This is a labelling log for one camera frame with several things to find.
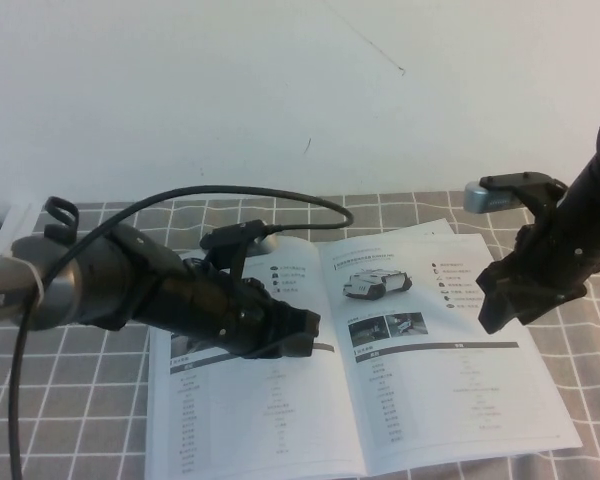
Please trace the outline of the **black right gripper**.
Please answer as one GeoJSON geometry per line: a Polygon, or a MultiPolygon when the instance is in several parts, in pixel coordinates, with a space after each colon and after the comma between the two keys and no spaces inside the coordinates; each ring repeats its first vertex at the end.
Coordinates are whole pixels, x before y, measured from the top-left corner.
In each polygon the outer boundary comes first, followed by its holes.
{"type": "Polygon", "coordinates": [[[583,297],[585,281],[600,272],[600,219],[553,218],[524,226],[516,237],[517,258],[490,263],[478,276],[486,295],[478,316],[488,334],[512,319],[534,321],[583,297]],[[516,296],[496,293],[520,293],[516,296]]]}

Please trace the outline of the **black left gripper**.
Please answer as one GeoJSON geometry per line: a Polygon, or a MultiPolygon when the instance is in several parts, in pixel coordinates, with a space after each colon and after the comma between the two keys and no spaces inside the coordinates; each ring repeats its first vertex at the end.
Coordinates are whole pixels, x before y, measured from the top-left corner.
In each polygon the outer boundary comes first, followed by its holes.
{"type": "Polygon", "coordinates": [[[317,342],[321,316],[274,299],[254,279],[234,279],[207,261],[186,261],[192,291],[178,327],[191,342],[205,343],[245,359],[310,357],[315,350],[334,352],[317,342]],[[288,334],[303,334],[282,341],[288,334]]]}

